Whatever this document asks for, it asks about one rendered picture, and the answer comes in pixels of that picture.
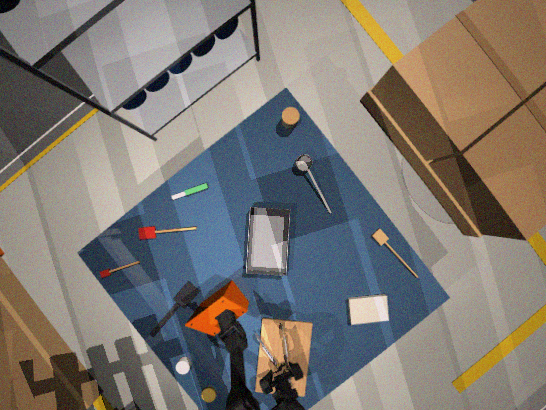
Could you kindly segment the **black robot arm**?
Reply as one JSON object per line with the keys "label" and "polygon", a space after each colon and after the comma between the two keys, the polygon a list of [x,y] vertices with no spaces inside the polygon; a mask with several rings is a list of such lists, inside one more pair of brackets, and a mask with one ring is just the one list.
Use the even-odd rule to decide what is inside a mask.
{"label": "black robot arm", "polygon": [[[241,324],[236,321],[234,314],[225,309],[215,318],[221,329],[221,333],[218,333],[219,339],[230,352],[231,390],[227,396],[225,410],[260,410],[258,401],[252,397],[246,383],[243,361],[243,350],[248,346],[246,333]],[[285,384],[277,386],[276,392],[272,394],[277,405],[271,410],[305,410],[295,399],[298,398],[296,390],[296,388],[292,389],[291,383],[289,387]]]}

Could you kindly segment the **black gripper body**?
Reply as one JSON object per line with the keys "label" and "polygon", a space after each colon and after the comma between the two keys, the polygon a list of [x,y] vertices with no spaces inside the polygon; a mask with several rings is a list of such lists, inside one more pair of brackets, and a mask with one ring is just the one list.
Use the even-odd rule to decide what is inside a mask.
{"label": "black gripper body", "polygon": [[292,377],[294,377],[296,381],[299,381],[300,379],[303,378],[302,369],[299,363],[292,364],[290,368],[291,368],[291,371],[287,373],[282,373],[274,377],[274,381],[272,382],[270,382],[269,379],[267,379],[267,377],[260,379],[259,384],[263,393],[266,395],[273,392],[273,387],[275,387],[275,391],[276,391],[277,386],[281,384],[285,384],[289,387],[288,379]]}

